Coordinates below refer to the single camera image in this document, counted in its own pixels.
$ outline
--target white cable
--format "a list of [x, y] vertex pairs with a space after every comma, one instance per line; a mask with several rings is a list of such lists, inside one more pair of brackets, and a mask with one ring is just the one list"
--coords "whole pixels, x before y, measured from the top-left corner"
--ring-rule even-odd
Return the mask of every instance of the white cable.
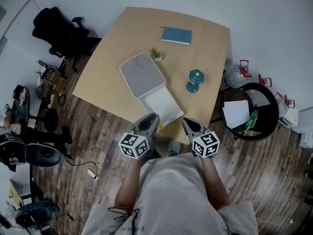
[[107, 201], [107, 205], [108, 205], [108, 197], [107, 197], [107, 195], [105, 194], [105, 192], [104, 192], [104, 190], [103, 190], [103, 184], [102, 184], [102, 181], [101, 181], [101, 178], [100, 178], [99, 173], [98, 173], [93, 167], [91, 167], [91, 166], [88, 166], [87, 169], [92, 169], [92, 170], [94, 170], [94, 174], [96, 175], [96, 177], [98, 176], [98, 178], [99, 178], [99, 180], [100, 180], [100, 184], [101, 184], [101, 189], [102, 189], [102, 192], [101, 192], [101, 193], [104, 194], [104, 196], [105, 196], [105, 198], [106, 198], [106, 201]]
[[268, 221], [262, 221], [262, 220], [260, 220], [260, 219], [258, 219], [258, 218], [256, 218], [256, 220], [259, 220], [259, 221], [262, 222], [262, 223], [269, 223], [269, 224], [273, 224], [273, 225], [279, 225], [279, 224], [275, 224], [275, 223], [268, 222]]

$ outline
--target black pants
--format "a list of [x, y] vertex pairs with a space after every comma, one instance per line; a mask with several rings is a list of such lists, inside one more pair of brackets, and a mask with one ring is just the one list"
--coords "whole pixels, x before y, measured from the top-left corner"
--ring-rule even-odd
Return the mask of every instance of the black pants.
[[58, 135], [52, 132], [36, 131], [33, 128], [24, 126], [22, 126], [20, 137], [26, 144], [31, 142], [66, 143], [63, 134]]

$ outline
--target wooden floor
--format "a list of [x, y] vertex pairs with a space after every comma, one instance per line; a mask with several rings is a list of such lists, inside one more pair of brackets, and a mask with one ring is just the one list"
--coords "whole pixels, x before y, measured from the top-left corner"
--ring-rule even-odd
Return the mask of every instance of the wooden floor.
[[[76, 164], [94, 161], [99, 168], [109, 204], [113, 203], [129, 159], [118, 148], [121, 134], [131, 123], [107, 113], [72, 96], [78, 78], [88, 58], [78, 65], [78, 72], [68, 76], [67, 101], [58, 109], [59, 128], [70, 127], [73, 144], [67, 145], [68, 153]], [[302, 152], [299, 136], [282, 127], [263, 141], [234, 140], [234, 136], [221, 124], [210, 125], [221, 140], [220, 151], [214, 161], [219, 175], [229, 192], [231, 203], [250, 200], [261, 235], [291, 235], [311, 210], [303, 200], [310, 186], [304, 175], [309, 155]], [[157, 147], [166, 147], [167, 138], [158, 138]], [[92, 206], [104, 203], [99, 181], [87, 174], [87, 164], [72, 167], [65, 160], [54, 168], [34, 168], [33, 177], [45, 197], [61, 209], [61, 216], [51, 221], [52, 228], [60, 235], [80, 234], [84, 224], [73, 223], [66, 214], [85, 222]]]

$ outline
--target wooden table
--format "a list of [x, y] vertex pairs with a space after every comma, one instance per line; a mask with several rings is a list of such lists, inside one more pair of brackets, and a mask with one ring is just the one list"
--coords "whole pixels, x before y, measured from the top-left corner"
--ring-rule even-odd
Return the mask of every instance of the wooden table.
[[[192, 31], [189, 46], [163, 42], [164, 26]], [[146, 114], [129, 90], [119, 66], [155, 47], [163, 60], [157, 63], [184, 117], [209, 124], [220, 87], [229, 29], [219, 24], [166, 10], [127, 7], [101, 40], [87, 63], [73, 94], [131, 122]], [[200, 69], [204, 82], [198, 92], [187, 91], [190, 70]], [[181, 119], [161, 130], [164, 136], [188, 144]]]

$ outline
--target notebook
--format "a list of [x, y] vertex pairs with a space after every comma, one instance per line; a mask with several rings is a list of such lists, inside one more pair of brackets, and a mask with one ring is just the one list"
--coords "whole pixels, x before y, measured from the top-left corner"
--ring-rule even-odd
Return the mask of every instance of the notebook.
[[192, 31], [185, 29], [164, 27], [161, 40], [166, 42], [190, 45]]

